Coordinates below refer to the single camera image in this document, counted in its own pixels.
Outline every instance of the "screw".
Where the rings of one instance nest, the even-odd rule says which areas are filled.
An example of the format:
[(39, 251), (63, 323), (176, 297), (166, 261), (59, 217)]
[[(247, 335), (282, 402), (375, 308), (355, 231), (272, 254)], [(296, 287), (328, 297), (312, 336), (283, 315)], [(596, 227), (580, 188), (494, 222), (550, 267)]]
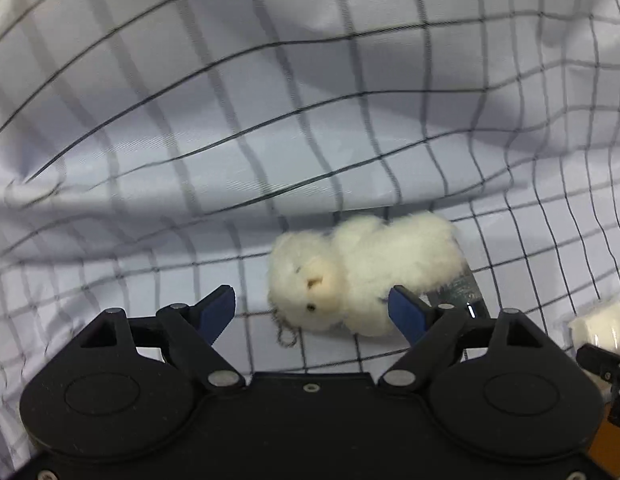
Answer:
[(208, 376), (208, 382), (217, 388), (227, 388), (239, 382), (239, 374), (232, 370), (217, 370)]
[(384, 374), (384, 381), (390, 386), (409, 386), (416, 380), (417, 377), (408, 370), (390, 370)]
[(58, 480), (58, 478), (52, 471), (44, 469), (43, 471), (39, 471), (39, 474), (37, 475), (37, 480)]

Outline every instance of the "teddy bear face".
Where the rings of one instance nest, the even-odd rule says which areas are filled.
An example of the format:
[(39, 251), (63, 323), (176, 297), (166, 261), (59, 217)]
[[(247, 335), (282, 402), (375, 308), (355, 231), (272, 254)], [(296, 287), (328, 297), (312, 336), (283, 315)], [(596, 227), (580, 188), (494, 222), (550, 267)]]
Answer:
[(268, 299), (292, 326), (327, 330), (343, 320), (341, 257), (320, 234), (279, 237), (270, 257)]

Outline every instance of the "fabric backdrop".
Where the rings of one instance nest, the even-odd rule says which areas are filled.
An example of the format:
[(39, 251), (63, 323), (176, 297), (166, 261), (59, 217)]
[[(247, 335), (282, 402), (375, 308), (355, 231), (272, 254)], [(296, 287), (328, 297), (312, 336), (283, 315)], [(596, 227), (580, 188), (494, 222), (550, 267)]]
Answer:
[(228, 283), (246, 375), (377, 377), (397, 333), (277, 342), (268, 250), (426, 208), (566, 351), (620, 298), (620, 0), (0, 0), (0, 475), (24, 384), (107, 307)]

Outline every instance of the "blue gripper pad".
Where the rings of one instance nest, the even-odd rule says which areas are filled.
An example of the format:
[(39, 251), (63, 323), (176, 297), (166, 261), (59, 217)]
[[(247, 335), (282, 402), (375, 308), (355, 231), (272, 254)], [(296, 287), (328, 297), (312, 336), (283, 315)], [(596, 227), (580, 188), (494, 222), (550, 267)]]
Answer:
[(212, 345), (234, 317), (236, 301), (234, 290), (229, 285), (221, 285), (212, 294), (199, 301), (193, 308), (201, 308), (197, 333)]
[(434, 322), (434, 309), (402, 286), (388, 294), (388, 314), (394, 325), (413, 346)]

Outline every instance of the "black robot arm part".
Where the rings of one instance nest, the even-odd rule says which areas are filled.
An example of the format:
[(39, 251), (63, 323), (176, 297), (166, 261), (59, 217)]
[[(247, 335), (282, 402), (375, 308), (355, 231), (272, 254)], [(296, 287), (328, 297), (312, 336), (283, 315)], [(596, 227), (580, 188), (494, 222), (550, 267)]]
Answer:
[[(256, 373), (246, 386), (212, 348), (234, 316), (227, 285), (155, 317), (103, 312), (26, 386), (40, 453), (13, 478), (610, 480), (584, 453), (598, 390), (523, 314), (473, 318), (401, 287), (388, 307), (412, 347), (378, 384)], [(468, 348), (487, 353), (461, 362)]]

